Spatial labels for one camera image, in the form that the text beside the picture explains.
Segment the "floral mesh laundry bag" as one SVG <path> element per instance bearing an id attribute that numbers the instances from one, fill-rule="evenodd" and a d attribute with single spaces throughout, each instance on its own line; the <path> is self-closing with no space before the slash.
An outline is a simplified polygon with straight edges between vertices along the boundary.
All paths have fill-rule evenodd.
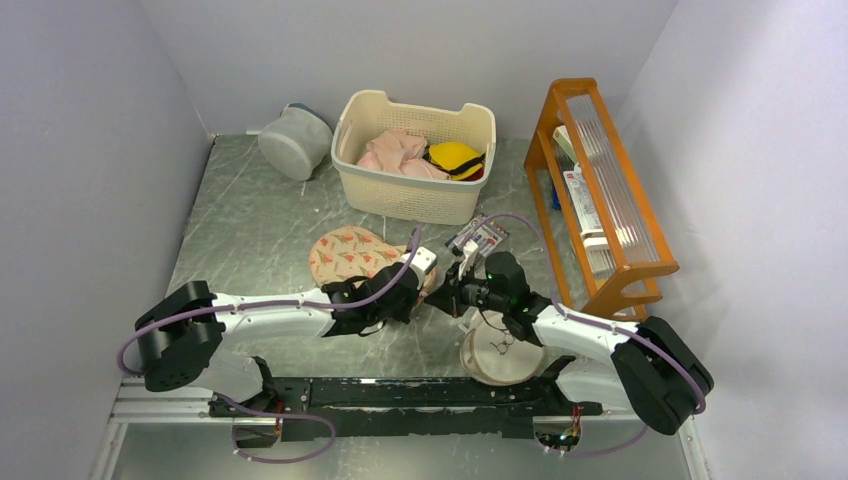
<path id="1" fill-rule="evenodd" d="M 304 307 L 332 310 L 338 320 L 385 320 L 409 293 L 423 286 L 435 288 L 436 267 L 422 277 L 400 261 L 420 245 L 420 231 L 412 243 L 395 246 L 361 227 L 346 226 L 319 238 L 309 254 L 309 265 L 317 289 Z"/>

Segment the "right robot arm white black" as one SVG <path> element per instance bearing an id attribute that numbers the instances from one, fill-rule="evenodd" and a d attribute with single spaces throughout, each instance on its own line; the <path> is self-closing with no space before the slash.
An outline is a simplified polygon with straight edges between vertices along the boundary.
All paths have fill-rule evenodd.
<path id="1" fill-rule="evenodd" d="M 665 320 L 650 316 L 626 326 L 570 309 L 533 291 L 508 252 L 490 255 L 484 272 L 476 278 L 456 262 L 425 301 L 454 318 L 470 308 L 498 313 L 514 339 L 568 351 L 539 389 L 548 412 L 562 414 L 574 404 L 624 409 L 672 435 L 705 411 L 715 382 Z"/>

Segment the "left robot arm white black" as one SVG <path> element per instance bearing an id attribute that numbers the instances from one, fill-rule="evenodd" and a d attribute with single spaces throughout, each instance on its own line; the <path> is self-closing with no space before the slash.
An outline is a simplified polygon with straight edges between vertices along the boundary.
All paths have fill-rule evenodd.
<path id="1" fill-rule="evenodd" d="M 206 282 L 190 281 L 136 321 L 140 375 L 150 392 L 197 386 L 264 415 L 277 400 L 267 363 L 233 346 L 289 336 L 366 336 L 389 320 L 407 323 L 435 265 L 429 254 L 405 255 L 372 277 L 277 296 L 214 293 Z"/>

